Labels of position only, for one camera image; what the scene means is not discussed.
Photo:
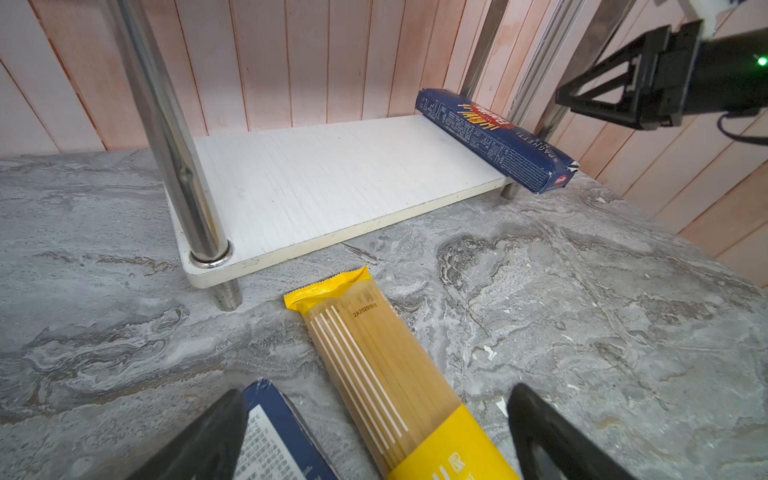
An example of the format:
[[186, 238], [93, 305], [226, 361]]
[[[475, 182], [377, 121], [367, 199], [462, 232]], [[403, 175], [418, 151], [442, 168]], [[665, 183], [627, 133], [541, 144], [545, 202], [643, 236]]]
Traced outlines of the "yellow Pastatime spaghetti bag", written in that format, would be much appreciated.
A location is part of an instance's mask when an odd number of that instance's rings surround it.
[[284, 297], [386, 479], [514, 479], [367, 268]]

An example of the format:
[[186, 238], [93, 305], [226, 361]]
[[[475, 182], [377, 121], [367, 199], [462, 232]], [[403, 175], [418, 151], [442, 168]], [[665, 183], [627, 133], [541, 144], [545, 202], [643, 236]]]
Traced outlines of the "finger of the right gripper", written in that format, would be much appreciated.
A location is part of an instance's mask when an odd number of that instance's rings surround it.
[[617, 102], [587, 98], [585, 95], [571, 95], [560, 89], [555, 102], [574, 113], [603, 120], [632, 129], [641, 129], [637, 94], [622, 95]]
[[598, 97], [620, 90], [632, 98], [653, 82], [658, 57], [669, 42], [669, 27], [650, 30], [559, 87], [556, 102], [599, 102]]

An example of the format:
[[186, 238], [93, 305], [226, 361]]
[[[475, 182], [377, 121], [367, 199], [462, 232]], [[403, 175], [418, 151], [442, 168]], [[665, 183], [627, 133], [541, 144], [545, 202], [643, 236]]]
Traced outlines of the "narrow blue Barilla spaghetti box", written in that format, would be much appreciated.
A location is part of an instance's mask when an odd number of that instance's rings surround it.
[[505, 118], [445, 89], [419, 91], [415, 108], [501, 174], [535, 194], [565, 187], [576, 160]]

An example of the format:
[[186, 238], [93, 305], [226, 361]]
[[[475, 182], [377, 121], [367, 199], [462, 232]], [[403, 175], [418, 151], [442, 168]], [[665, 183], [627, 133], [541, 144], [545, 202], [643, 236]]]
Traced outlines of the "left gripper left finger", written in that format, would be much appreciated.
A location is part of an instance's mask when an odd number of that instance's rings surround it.
[[129, 477], [232, 479], [247, 421], [244, 397], [231, 389]]

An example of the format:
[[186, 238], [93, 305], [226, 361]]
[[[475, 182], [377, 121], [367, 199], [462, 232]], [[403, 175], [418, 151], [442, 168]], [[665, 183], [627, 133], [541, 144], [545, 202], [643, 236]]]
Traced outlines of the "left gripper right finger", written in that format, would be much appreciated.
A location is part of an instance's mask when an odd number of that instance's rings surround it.
[[526, 384], [513, 387], [507, 414], [524, 479], [633, 477]]

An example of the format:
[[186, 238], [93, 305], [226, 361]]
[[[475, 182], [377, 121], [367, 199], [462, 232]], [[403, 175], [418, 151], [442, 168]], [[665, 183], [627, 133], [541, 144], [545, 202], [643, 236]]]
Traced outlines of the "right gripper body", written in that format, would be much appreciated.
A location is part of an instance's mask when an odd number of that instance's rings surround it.
[[703, 22], [639, 38], [635, 127], [678, 126], [682, 118], [753, 112], [767, 106], [767, 30], [705, 39]]

